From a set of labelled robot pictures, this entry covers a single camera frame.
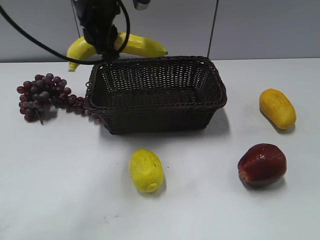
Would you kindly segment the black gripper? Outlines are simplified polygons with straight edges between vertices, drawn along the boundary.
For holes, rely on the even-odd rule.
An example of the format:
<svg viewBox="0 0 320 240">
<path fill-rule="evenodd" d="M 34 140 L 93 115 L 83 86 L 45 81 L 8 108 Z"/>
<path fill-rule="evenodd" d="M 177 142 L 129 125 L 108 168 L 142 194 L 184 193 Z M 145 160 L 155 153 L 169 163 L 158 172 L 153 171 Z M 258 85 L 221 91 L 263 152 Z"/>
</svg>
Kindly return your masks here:
<svg viewBox="0 0 320 240">
<path fill-rule="evenodd" d="M 118 2 L 116 0 L 74 0 L 73 6 L 79 24 L 83 28 L 85 41 L 100 54 L 99 45 L 95 38 L 103 37 L 103 60 L 107 64 L 116 61 L 120 55 L 114 47 L 118 30 L 113 21 L 120 13 Z"/>
</svg>

